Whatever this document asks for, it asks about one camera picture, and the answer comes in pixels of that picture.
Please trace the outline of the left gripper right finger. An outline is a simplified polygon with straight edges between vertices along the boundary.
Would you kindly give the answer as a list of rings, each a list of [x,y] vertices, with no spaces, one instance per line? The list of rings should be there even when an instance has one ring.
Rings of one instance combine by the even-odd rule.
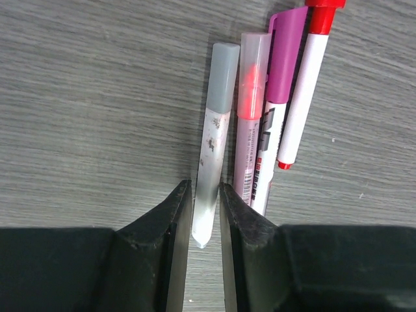
[[[226,311],[277,311],[283,302],[282,239],[277,226],[220,185]]]

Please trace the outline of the grey white pen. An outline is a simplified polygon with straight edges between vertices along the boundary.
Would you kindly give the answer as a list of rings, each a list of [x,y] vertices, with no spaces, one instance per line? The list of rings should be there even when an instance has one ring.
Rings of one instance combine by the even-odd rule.
[[[237,44],[213,45],[192,221],[192,237],[201,249],[213,232],[239,53]]]

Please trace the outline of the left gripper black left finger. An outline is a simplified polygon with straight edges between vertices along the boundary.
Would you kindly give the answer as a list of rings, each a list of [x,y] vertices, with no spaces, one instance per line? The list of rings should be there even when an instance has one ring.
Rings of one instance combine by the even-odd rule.
[[[192,216],[183,180],[156,207],[117,232],[114,311],[182,311]]]

